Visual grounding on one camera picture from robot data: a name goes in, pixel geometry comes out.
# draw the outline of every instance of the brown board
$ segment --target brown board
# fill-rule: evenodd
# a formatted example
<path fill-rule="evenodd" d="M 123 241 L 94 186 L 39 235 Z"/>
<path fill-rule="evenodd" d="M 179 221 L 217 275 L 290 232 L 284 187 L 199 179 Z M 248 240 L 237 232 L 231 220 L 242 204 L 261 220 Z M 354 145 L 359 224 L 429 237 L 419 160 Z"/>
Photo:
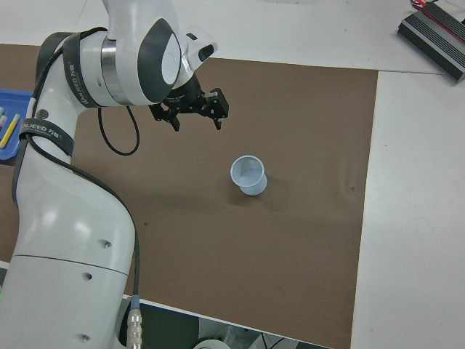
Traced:
<path fill-rule="evenodd" d="M 0 88 L 32 90 L 36 53 L 0 45 Z M 73 163 L 134 216 L 141 297 L 349 348 L 377 72 L 211 59 L 198 77 L 230 104 L 220 132 L 197 115 L 180 116 L 174 132 L 136 107 L 141 145 L 121 157 L 104 144 L 95 110 L 78 121 Z M 132 148 L 124 108 L 105 109 L 104 124 L 117 148 Z M 257 197 L 230 179 L 245 154 L 266 167 Z M 0 167 L 5 261 L 17 235 L 11 176 Z"/>

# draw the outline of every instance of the black power supply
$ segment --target black power supply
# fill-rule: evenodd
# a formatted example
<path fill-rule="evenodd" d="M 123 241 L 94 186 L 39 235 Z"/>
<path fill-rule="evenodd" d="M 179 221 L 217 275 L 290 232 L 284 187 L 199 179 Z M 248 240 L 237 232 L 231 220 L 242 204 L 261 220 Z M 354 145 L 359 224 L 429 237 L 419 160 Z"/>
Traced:
<path fill-rule="evenodd" d="M 435 3 L 405 18 L 398 33 L 454 80 L 465 78 L 465 25 Z"/>

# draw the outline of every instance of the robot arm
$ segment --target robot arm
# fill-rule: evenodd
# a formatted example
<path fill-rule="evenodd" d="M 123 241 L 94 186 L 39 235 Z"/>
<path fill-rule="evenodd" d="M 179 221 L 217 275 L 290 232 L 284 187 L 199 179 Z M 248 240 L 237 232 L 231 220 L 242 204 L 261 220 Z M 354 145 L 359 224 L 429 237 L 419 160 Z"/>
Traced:
<path fill-rule="evenodd" d="M 6 348 L 119 346 L 114 326 L 134 223 L 114 192 L 70 165 L 78 115 L 150 105 L 156 119 L 173 126 L 178 113 L 198 112 L 217 119 L 217 128 L 227 117 L 221 91 L 204 94 L 195 76 L 216 49 L 206 34 L 179 34 L 168 0 L 103 3 L 108 32 L 55 34 L 39 53 L 38 71 L 45 73 L 22 126 L 13 188 L 20 232 L 0 302 Z M 137 313 L 132 318 L 131 348 L 140 348 Z"/>

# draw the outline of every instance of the black cable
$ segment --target black cable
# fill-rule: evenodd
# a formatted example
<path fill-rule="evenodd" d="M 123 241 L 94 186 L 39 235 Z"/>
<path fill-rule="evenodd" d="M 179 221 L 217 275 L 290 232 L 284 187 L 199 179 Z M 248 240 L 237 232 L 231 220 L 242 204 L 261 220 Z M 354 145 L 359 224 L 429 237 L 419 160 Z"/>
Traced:
<path fill-rule="evenodd" d="M 284 341 L 285 337 L 282 337 L 280 340 L 278 340 L 275 344 L 273 344 L 270 349 L 273 349 L 276 345 L 278 345 L 279 343 L 281 343 L 282 341 Z M 267 342 L 264 340 L 264 335 L 263 335 L 263 332 L 262 332 L 262 340 L 263 340 L 263 344 L 264 344 L 264 349 L 268 349 L 268 346 L 267 346 Z"/>
<path fill-rule="evenodd" d="M 109 149 L 111 149 L 112 151 L 114 151 L 115 153 L 117 153 L 118 155 L 121 155 L 121 156 L 129 156 L 129 155 L 134 154 L 137 151 L 137 149 L 139 148 L 139 144 L 140 144 L 139 127 L 137 126 L 136 119 L 134 117 L 134 114 L 131 111 L 131 108 L 126 106 L 126 109 L 127 109 L 128 113 L 129 113 L 129 116 L 131 117 L 132 124 L 134 125 L 134 130 L 136 132 L 136 145 L 134 146 L 134 149 L 132 149 L 131 151 L 128 151 L 127 153 L 125 153 L 123 151 L 119 151 L 118 149 L 113 147 L 113 145 L 108 140 L 108 137 L 107 137 L 107 135 L 105 133 L 105 128 L 103 127 L 102 109 L 98 108 L 99 128 L 100 128 L 100 132 L 102 133 L 103 140 L 105 141 L 105 143 L 107 143 L 107 146 L 109 147 Z"/>
<path fill-rule="evenodd" d="M 90 29 L 88 31 L 84 31 L 80 34 L 80 39 L 84 39 L 86 38 L 87 36 L 90 36 L 92 35 L 93 33 L 96 33 L 98 31 L 106 31 L 107 29 L 106 28 L 102 28 L 102 27 L 97 27 L 97 28 L 93 28 L 93 29 Z M 63 50 L 62 50 L 62 47 L 60 47 L 53 55 L 52 57 L 49 59 L 49 61 L 47 62 L 47 64 L 45 65 L 45 67 L 42 69 L 42 72 L 40 73 L 38 79 L 37 79 L 37 84 L 34 88 L 34 91 L 33 91 L 33 94 L 32 94 L 32 98 L 34 98 L 36 101 L 33 105 L 33 108 L 32 108 L 32 118 L 35 118 L 36 116 L 36 109 L 37 109 L 37 104 L 38 104 L 38 101 L 39 101 L 39 97 L 42 93 L 42 89 L 44 87 L 44 84 L 45 84 L 45 81 L 47 79 L 47 75 L 49 73 L 49 70 L 50 68 L 52 67 L 53 63 L 58 59 L 58 57 L 62 54 Z M 118 194 L 116 194 L 113 189 L 111 189 L 110 187 L 108 187 L 105 183 L 103 183 L 102 181 L 98 180 L 96 177 L 92 176 L 91 174 L 88 174 L 87 172 L 83 171 L 82 169 L 79 169 L 71 164 L 68 164 L 56 157 L 54 157 L 52 154 L 49 154 L 47 153 L 44 149 L 40 148 L 37 143 L 34 141 L 34 139 L 32 138 L 31 135 L 26 135 L 26 140 L 27 142 L 32 146 L 32 148 L 37 152 L 39 153 L 40 155 L 42 155 L 44 158 L 46 158 L 47 160 L 50 160 L 51 162 L 57 164 L 57 165 L 60 165 L 62 167 L 65 167 L 66 169 L 69 169 L 71 171 L 73 171 L 73 173 L 81 176 L 82 178 L 84 178 L 85 180 L 88 180 L 89 182 L 92 182 L 94 183 L 96 186 L 100 187 L 101 189 L 107 191 L 109 194 L 111 194 L 114 198 L 116 198 L 122 205 L 123 207 L 127 210 L 127 212 L 129 213 L 129 216 L 131 218 L 131 221 L 132 221 L 132 224 L 134 226 L 134 234 L 135 234 L 135 237 L 134 237 L 134 288 L 133 288 L 133 294 L 139 294 L 139 277 L 140 277 L 140 246 L 139 246 L 139 236 L 137 234 L 137 229 L 136 229 L 136 225 L 134 223 L 134 218 L 132 217 L 131 215 L 131 212 L 128 210 L 126 204 L 124 203 L 124 201 L 118 196 Z"/>

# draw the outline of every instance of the blue tray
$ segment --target blue tray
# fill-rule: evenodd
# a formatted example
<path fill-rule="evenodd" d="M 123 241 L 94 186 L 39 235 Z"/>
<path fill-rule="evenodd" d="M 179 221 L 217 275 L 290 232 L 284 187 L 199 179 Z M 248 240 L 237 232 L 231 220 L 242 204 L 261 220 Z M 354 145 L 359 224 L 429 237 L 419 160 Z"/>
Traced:
<path fill-rule="evenodd" d="M 8 118 L 7 123 L 0 131 L 0 139 L 5 135 L 8 125 L 15 114 L 20 114 L 20 120 L 9 138 L 7 145 L 5 148 L 0 148 L 0 160 L 8 160 L 16 156 L 17 150 L 20 147 L 20 125 L 21 121 L 26 117 L 26 111 L 28 110 L 31 96 L 31 92 L 0 89 L 0 107 L 5 109 L 3 114 Z"/>

